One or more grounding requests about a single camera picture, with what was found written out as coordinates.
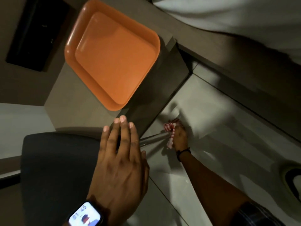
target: hand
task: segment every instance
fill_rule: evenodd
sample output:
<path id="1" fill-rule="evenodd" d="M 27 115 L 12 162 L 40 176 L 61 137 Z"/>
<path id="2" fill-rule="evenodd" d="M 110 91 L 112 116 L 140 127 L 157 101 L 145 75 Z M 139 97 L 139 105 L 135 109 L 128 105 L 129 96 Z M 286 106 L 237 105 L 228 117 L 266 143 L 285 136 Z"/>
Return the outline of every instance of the hand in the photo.
<path id="1" fill-rule="evenodd" d="M 121 142 L 116 153 L 121 127 Z M 125 222 L 148 189 L 149 165 L 140 152 L 137 130 L 126 117 L 115 118 L 113 129 L 103 128 L 100 150 L 87 199 L 108 210 L 108 226 Z"/>
<path id="2" fill-rule="evenodd" d="M 188 148 L 187 135 L 184 127 L 178 125 L 175 127 L 175 135 L 173 137 L 173 145 L 175 151 L 183 151 Z"/>

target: smartwatch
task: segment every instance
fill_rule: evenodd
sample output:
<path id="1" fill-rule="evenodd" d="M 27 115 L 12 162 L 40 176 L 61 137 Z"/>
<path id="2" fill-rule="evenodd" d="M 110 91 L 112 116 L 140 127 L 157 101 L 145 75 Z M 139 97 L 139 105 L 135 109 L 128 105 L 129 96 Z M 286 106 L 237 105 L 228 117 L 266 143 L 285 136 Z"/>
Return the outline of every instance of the smartwatch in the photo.
<path id="1" fill-rule="evenodd" d="M 90 201 L 85 201 L 67 219 L 70 226 L 98 226 L 104 225 L 103 214 L 93 206 Z"/>

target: white cloth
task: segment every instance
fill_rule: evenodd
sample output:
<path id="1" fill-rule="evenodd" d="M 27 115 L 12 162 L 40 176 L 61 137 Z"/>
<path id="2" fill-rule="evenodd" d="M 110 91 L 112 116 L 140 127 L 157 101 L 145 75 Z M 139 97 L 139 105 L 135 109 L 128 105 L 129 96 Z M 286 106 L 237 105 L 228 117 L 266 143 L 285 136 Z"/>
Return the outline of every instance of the white cloth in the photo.
<path id="1" fill-rule="evenodd" d="M 152 0 L 176 19 L 249 37 L 301 65 L 301 0 Z"/>

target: shirt sleeve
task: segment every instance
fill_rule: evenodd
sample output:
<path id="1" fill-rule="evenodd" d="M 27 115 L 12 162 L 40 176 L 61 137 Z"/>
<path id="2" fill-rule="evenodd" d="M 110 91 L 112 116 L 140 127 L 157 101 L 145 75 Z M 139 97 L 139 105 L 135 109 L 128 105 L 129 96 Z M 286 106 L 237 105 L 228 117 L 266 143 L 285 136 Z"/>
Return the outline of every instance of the shirt sleeve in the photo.
<path id="1" fill-rule="evenodd" d="M 273 214 L 255 202 L 244 203 L 231 220 L 230 226 L 285 226 Z"/>

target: white wall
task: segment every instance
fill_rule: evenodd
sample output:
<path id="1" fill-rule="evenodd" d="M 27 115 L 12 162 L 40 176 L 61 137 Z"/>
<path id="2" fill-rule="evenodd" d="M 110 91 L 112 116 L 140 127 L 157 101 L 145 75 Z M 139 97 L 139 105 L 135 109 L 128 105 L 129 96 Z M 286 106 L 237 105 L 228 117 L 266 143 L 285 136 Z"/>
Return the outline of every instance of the white wall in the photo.
<path id="1" fill-rule="evenodd" d="M 0 103 L 0 159 L 20 156 L 25 136 L 52 131 L 43 106 Z"/>

